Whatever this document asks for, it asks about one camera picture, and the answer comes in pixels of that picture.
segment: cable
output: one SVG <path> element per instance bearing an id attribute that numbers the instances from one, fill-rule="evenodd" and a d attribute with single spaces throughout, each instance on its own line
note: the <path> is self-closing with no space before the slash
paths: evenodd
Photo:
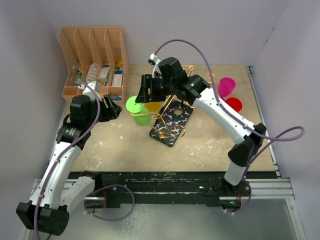
<path id="1" fill-rule="evenodd" d="M 104 196 L 104 200 L 107 200 L 107 193 L 106 193 L 106 190 L 103 190 L 103 196 Z"/>
<path id="2" fill-rule="evenodd" d="M 281 132 L 280 134 L 278 134 L 276 137 L 270 137 L 270 136 L 265 136 L 265 135 L 262 135 L 260 134 L 259 132 L 255 131 L 254 129 L 248 127 L 245 123 L 243 123 L 240 119 L 238 119 L 236 116 L 234 116 L 231 112 L 229 112 L 220 102 L 220 99 L 219 99 L 219 96 L 218 96 L 218 93 L 217 93 L 217 89 L 216 89 L 216 83 L 214 81 L 214 77 L 213 77 L 213 74 L 212 74 L 212 70 L 211 70 L 211 67 L 209 65 L 209 62 L 207 60 L 207 58 L 205 57 L 204 53 L 196 46 L 194 45 L 193 43 L 187 41 L 187 40 L 183 40 L 183 39 L 172 39 L 172 40 L 169 40 L 169 41 L 166 41 L 165 43 L 163 43 L 160 47 L 158 47 L 158 49 L 154 52 L 154 55 L 157 55 L 158 52 L 160 51 L 160 49 L 162 49 L 165 45 L 169 44 L 169 43 L 172 43 L 172 42 L 183 42 L 183 43 L 186 43 L 186 44 L 189 44 L 190 46 L 194 47 L 198 52 L 199 54 L 202 56 L 204 62 L 205 62 L 205 65 L 206 67 L 208 68 L 208 71 L 209 71 L 209 75 L 210 75 L 210 79 L 211 79 L 211 82 L 212 82 L 212 89 L 213 89 L 213 94 L 214 94 L 214 97 L 217 101 L 217 104 L 222 108 L 222 110 L 228 115 L 230 116 L 232 119 L 234 119 L 235 121 L 237 121 L 239 124 L 241 124 L 245 129 L 249 130 L 250 132 L 252 132 L 253 134 L 257 135 L 258 137 L 260 138 L 263 138 L 263 139 L 267 139 L 267 140 L 270 140 L 270 142 L 265 145 L 248 163 L 248 166 L 246 167 L 244 173 L 243 173 L 243 181 L 247 183 L 248 187 L 249 187 L 249 198 L 248 200 L 246 201 L 246 203 L 244 204 L 243 207 L 241 207 L 239 210 L 237 211 L 234 211 L 234 212 L 230 212 L 231 214 L 235 214 L 235 213 L 239 213 L 241 211 L 243 211 L 247 205 L 249 204 L 250 200 L 251 200 L 251 196 L 252 196 L 252 189 L 251 189 L 251 186 L 249 184 L 248 181 L 245 180 L 245 176 L 248 172 L 248 169 L 250 168 L 251 164 L 257 159 L 257 157 L 264 151 L 266 150 L 272 143 L 274 143 L 275 141 L 277 142 L 289 142 L 289 141 L 294 141 L 294 140 L 297 140 L 299 138 L 301 138 L 306 130 L 303 126 L 294 126 L 294 127 L 290 127 L 288 128 L 287 130 L 284 130 L 283 132 Z M 296 136 L 293 136 L 293 137 L 287 137 L 287 138 L 280 138 L 282 135 L 288 133 L 288 132 L 291 132 L 293 130 L 297 130 L 297 129 L 300 129 L 301 132 L 296 135 Z"/>
<path id="3" fill-rule="evenodd" d="M 98 189 L 96 191 L 93 191 L 92 193 L 90 193 L 90 195 L 97 194 L 98 192 L 103 191 L 105 189 L 116 188 L 116 187 L 121 187 L 121 188 L 126 189 L 130 193 L 130 195 L 132 197 L 132 207 L 131 207 L 130 211 L 126 215 L 124 215 L 122 217 L 119 217 L 119 218 L 106 218 L 106 217 L 98 216 L 98 215 L 95 215 L 95 214 L 89 212 L 87 210 L 87 208 L 86 208 L 86 204 L 83 202 L 83 207 L 84 207 L 85 212 L 87 214 L 89 214 L 90 216 L 92 216 L 92 217 L 95 217 L 97 219 L 101 219 L 101 220 L 104 220 L 104 221 L 110 221 L 110 222 L 116 222 L 116 221 L 120 221 L 120 220 L 123 220 L 123 219 L 127 218 L 135 208 L 135 196 L 134 196 L 133 192 L 129 188 L 127 188 L 126 186 L 123 186 L 121 184 L 113 184 L 113 185 L 109 185 L 109 186 L 104 186 L 104 187 L 102 187 L 102 188 L 100 188 L 100 189 Z"/>
<path id="4" fill-rule="evenodd" d="M 295 127 L 291 127 L 289 128 L 290 131 L 292 130 L 296 130 L 296 129 L 300 129 L 301 132 L 296 135 L 296 136 L 293 136 L 293 137 L 288 137 L 288 138 L 278 138 L 278 137 L 269 137 L 269 136 L 265 136 L 265 135 L 262 135 L 260 134 L 259 132 L 255 131 L 254 129 L 248 127 L 245 123 L 243 123 L 240 119 L 238 119 L 236 116 L 234 116 L 231 112 L 229 112 L 220 102 L 220 99 L 219 99 L 219 96 L 218 96 L 218 93 L 217 93 L 217 89 L 216 89 L 216 83 L 214 81 L 214 77 L 212 75 L 212 70 L 211 70 L 211 67 L 208 63 L 208 60 L 206 58 L 206 56 L 204 55 L 204 53 L 196 46 L 194 45 L 193 43 L 187 41 L 187 40 L 183 40 L 183 39 L 172 39 L 172 40 L 169 40 L 169 41 L 166 41 L 165 43 L 163 43 L 155 52 L 154 52 L 154 55 L 157 55 L 158 52 L 160 51 L 160 49 L 162 49 L 165 45 L 169 44 L 169 43 L 172 43 L 172 42 L 183 42 L 183 43 L 186 43 L 186 44 L 189 44 L 190 46 L 194 47 L 198 52 L 199 54 L 202 56 L 204 62 L 205 62 L 205 65 L 206 67 L 208 68 L 208 71 L 209 71 L 209 75 L 210 75 L 210 79 L 211 79 L 211 82 L 212 82 L 212 89 L 213 89 L 213 94 L 214 94 L 214 97 L 217 101 L 217 104 L 222 108 L 222 110 L 227 114 L 229 115 L 232 119 L 234 119 L 235 121 L 237 121 L 239 124 L 241 124 L 244 128 L 248 129 L 250 132 L 254 133 L 255 135 L 259 136 L 260 138 L 264 138 L 264 139 L 268 139 L 268 140 L 271 140 L 271 141 L 278 141 L 278 142 L 289 142 L 289 141 L 293 141 L 293 140 L 297 140 L 299 138 L 301 138 L 304 134 L 305 134 L 305 128 L 303 126 L 295 126 Z M 284 133 L 287 133 L 287 130 L 281 132 L 279 135 L 283 135 Z"/>
<path id="5" fill-rule="evenodd" d="M 97 105 L 97 112 L 96 112 L 96 116 L 95 116 L 95 119 L 92 123 L 92 125 L 87 129 L 87 131 L 85 131 L 77 140 L 75 140 L 74 142 L 72 142 L 69 146 L 67 146 L 60 154 L 59 156 L 56 158 L 58 161 L 60 161 L 62 159 L 62 157 L 67 153 L 67 151 L 69 151 L 69 149 L 71 149 L 72 147 L 74 147 L 78 142 L 80 142 L 91 130 L 92 128 L 95 126 L 95 124 L 98 122 L 98 119 L 99 119 L 99 116 L 100 116 L 100 99 L 99 97 L 97 96 L 96 92 L 89 86 L 87 85 L 86 83 L 84 82 L 80 82 L 79 83 L 79 86 L 81 85 L 84 85 L 86 88 L 88 88 L 92 94 L 94 95 L 95 97 L 95 100 L 96 100 L 96 105 Z M 49 182 L 49 179 L 50 177 L 52 176 L 56 166 L 58 165 L 58 162 L 54 162 L 49 173 L 47 174 L 44 182 L 43 182 L 43 186 L 40 190 L 40 194 L 39 194 L 39 198 L 38 198 L 38 201 L 36 202 L 36 205 L 35 205 L 35 210 L 34 210 L 34 219 L 33 219 L 33 226 L 34 226 L 34 231 L 35 231 L 35 235 L 36 235 L 36 238 L 38 240 L 41 240 L 40 238 L 40 235 L 39 235 L 39 230 L 38 230 L 38 212 L 39 212 L 39 207 L 40 207 L 40 204 L 41 204 L 41 201 L 42 201 L 42 197 L 44 195 L 44 192 L 46 190 L 46 187 L 48 185 L 48 182 Z"/>

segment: pink cup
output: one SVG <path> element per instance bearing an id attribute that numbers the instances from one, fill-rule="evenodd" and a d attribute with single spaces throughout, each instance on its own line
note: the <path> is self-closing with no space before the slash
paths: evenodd
<path id="1" fill-rule="evenodd" d="M 218 93 L 221 98 L 228 97 L 236 87 L 236 82 L 231 77 L 224 77 L 218 85 Z"/>

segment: gray floor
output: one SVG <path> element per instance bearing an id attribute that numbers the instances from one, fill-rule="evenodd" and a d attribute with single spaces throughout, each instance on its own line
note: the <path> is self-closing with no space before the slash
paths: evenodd
<path id="1" fill-rule="evenodd" d="M 103 209 L 100 216 L 117 218 L 130 205 Z M 35 240 L 33 231 L 29 240 Z M 247 209 L 231 216 L 204 205 L 137 205 L 125 220 L 106 222 L 84 214 L 83 205 L 72 213 L 61 236 L 52 240 L 295 240 L 286 201 L 252 200 Z"/>

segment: red cup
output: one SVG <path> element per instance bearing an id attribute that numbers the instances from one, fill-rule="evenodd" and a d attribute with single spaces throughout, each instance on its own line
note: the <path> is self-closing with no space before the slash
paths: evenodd
<path id="1" fill-rule="evenodd" d="M 236 97 L 229 97 L 225 102 L 237 113 L 240 112 L 243 107 L 242 102 Z"/>
<path id="2" fill-rule="evenodd" d="M 231 77 L 224 77 L 218 85 L 218 93 L 221 98 L 228 97 L 235 89 L 236 82 Z"/>

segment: plastic cup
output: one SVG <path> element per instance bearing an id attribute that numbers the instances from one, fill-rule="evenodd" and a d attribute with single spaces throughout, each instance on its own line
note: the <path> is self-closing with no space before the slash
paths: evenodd
<path id="1" fill-rule="evenodd" d="M 243 107 L 242 102 L 236 97 L 229 97 L 225 102 L 237 113 L 240 112 Z"/>
<path id="2" fill-rule="evenodd" d="M 236 82 L 231 77 L 224 77 L 220 80 L 218 85 L 218 93 L 220 97 L 228 97 L 235 89 Z"/>
<path id="3" fill-rule="evenodd" d="M 126 103 L 125 107 L 128 110 L 129 113 L 132 114 L 147 114 L 146 116 L 134 116 L 133 115 L 133 120 L 135 123 L 139 126 L 148 126 L 151 123 L 151 115 L 148 109 L 145 108 L 143 103 L 136 103 L 136 98 L 137 96 L 132 96 L 130 97 Z"/>
<path id="4" fill-rule="evenodd" d="M 144 106 L 149 110 L 149 112 L 157 112 L 161 108 L 161 102 L 148 102 L 145 103 Z"/>

